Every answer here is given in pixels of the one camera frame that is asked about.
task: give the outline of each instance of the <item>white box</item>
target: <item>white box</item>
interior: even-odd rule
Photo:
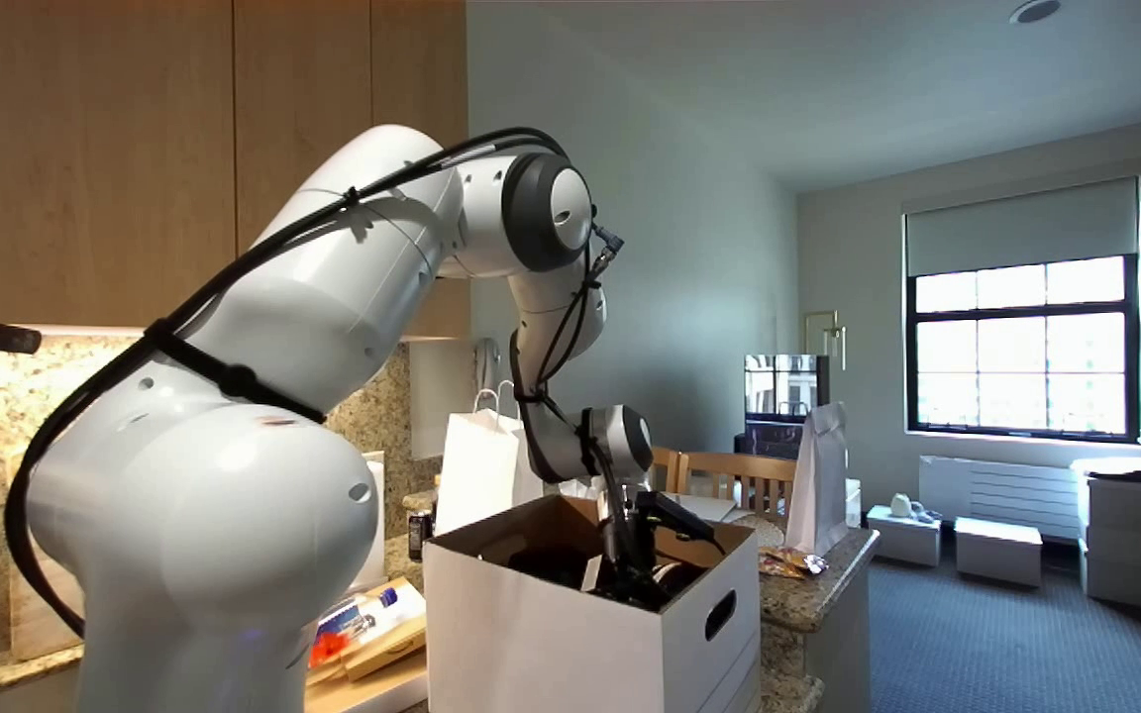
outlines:
[[[877,560],[941,566],[941,520],[893,520],[893,508],[871,508],[868,521],[881,529]]]
[[[654,529],[654,544],[662,560],[711,566],[657,614],[578,591],[582,562],[601,549],[596,499],[547,494],[432,540],[423,547],[428,708],[757,708],[761,547],[753,529],[719,527],[727,556],[670,529]]]
[[[958,573],[1040,588],[1041,529],[1023,521],[955,520]]]

